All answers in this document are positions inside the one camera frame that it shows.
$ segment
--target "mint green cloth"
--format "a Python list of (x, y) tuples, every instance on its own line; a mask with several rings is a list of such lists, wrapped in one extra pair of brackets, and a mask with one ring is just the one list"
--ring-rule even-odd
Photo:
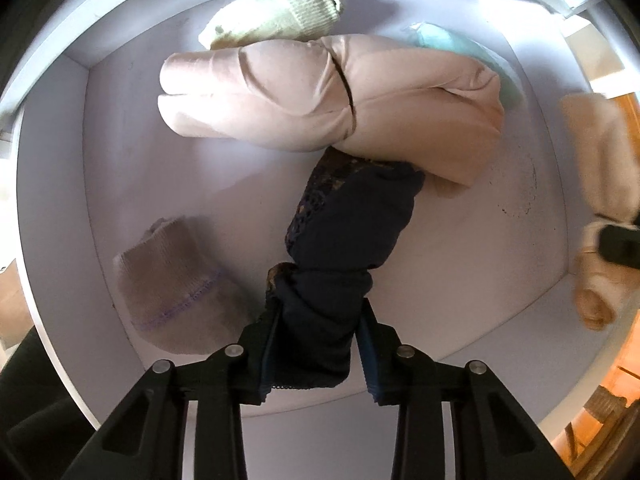
[(516, 71), (493, 50), (461, 34), (431, 23), (414, 23), (411, 27), (412, 43), (416, 46), (455, 52), (477, 59), (500, 76), (500, 102), (505, 109), (517, 106), (523, 97), (522, 83)]

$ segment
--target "dark fabric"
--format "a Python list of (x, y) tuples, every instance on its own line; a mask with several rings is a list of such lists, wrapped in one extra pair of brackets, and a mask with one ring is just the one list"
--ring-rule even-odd
[(350, 370), (369, 269), (381, 266), (411, 219), (424, 174), (328, 148), (286, 236), (295, 266), (274, 278), (282, 302), (276, 386), (333, 387)]
[(33, 480), (58, 480), (94, 434), (32, 328), (0, 372), (0, 433)]

